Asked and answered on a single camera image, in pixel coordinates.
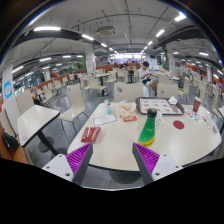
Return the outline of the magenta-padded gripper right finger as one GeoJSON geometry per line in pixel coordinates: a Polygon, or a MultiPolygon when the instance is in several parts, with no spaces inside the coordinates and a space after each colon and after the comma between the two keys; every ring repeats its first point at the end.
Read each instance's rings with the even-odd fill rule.
{"type": "Polygon", "coordinates": [[[145,146],[133,144],[132,153],[136,159],[145,185],[182,169],[171,156],[154,152],[145,146]]]}

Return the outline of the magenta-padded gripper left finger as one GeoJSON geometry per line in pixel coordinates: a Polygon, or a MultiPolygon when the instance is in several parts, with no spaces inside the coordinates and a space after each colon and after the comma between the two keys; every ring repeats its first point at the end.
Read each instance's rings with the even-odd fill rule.
{"type": "Polygon", "coordinates": [[[89,143],[67,155],[58,154],[43,167],[43,170],[81,185],[92,154],[93,144],[89,143]]]}

